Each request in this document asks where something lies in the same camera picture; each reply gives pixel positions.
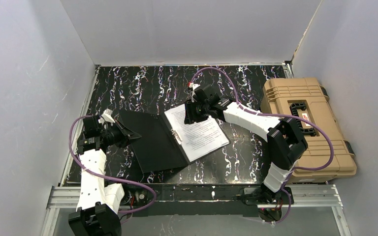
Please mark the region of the beige file folder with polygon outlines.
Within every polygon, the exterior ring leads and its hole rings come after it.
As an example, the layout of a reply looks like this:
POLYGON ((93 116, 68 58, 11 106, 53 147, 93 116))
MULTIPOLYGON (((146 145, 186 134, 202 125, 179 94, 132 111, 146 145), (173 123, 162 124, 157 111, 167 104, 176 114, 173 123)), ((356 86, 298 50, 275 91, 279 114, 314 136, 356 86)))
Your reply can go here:
POLYGON ((184 168, 191 164, 164 113, 160 115, 120 110, 119 118, 142 138, 131 147, 143 173, 184 168))

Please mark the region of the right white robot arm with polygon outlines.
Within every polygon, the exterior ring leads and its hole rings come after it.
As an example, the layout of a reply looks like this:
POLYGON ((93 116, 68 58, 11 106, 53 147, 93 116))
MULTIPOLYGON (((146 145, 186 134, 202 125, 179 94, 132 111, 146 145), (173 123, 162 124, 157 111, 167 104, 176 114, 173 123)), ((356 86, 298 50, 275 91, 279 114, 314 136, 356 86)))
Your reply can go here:
POLYGON ((210 85, 188 84, 191 98, 185 102, 185 124, 219 119, 238 125, 260 136, 268 145, 270 169, 259 189, 250 194, 263 201, 280 195, 283 184, 308 143, 293 118, 264 116, 250 111, 234 98, 220 97, 210 85))

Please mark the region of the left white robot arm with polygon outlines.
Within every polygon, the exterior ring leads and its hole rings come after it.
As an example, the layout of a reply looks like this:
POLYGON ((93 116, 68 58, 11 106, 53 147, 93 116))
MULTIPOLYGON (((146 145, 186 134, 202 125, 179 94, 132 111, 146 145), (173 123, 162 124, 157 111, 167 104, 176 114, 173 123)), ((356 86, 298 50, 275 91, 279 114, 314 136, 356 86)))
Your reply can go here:
POLYGON ((119 206, 125 191, 120 183, 105 185, 106 151, 126 147, 141 136, 126 128, 106 110, 83 120, 83 137, 77 141, 76 156, 84 165, 76 211, 68 223, 76 236, 120 236, 119 206))

